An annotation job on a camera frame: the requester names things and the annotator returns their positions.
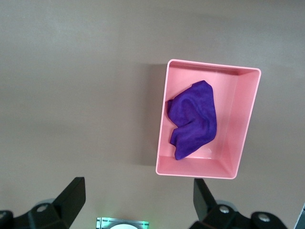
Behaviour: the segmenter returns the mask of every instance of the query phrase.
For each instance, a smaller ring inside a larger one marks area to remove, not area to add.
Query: crumpled fabric
[[[216,136],[213,89],[204,80],[167,101],[167,115],[177,126],[170,139],[176,147],[176,160],[189,156]]]

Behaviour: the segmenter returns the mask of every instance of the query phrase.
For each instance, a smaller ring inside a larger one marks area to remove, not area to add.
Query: metal screw
[[[45,209],[47,209],[48,205],[45,204],[45,205],[41,205],[39,208],[37,208],[37,212],[43,212]]]
[[[227,214],[230,212],[229,208],[227,208],[226,206],[220,206],[219,210],[224,213],[224,214]]]
[[[0,214],[0,219],[2,219],[5,215],[6,215],[6,212],[2,212],[2,213]]]
[[[263,214],[263,213],[259,214],[259,215],[258,215],[258,218],[259,218],[261,221],[263,221],[263,222],[270,222],[270,218],[269,218],[267,215]]]

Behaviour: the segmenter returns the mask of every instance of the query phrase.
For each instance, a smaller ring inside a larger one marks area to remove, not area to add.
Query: pink tray
[[[261,77],[257,68],[170,60],[167,65],[156,172],[159,175],[234,179],[243,152],[252,108]],[[217,134],[213,141],[177,161],[169,143],[175,124],[166,102],[206,80],[213,88]]]

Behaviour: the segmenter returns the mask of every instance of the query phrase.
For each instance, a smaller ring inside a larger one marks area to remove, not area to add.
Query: rectangular container
[[[159,175],[234,179],[261,77],[257,68],[170,60],[167,64],[156,172]],[[166,102],[193,83],[205,80],[213,88],[217,133],[188,157],[177,161],[170,144],[173,129]]]

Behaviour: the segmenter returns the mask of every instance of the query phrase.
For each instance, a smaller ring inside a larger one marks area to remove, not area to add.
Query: purple cloth
[[[213,89],[206,81],[194,83],[169,100],[167,115],[178,127],[173,130],[170,140],[176,147],[176,160],[189,156],[216,136]]]

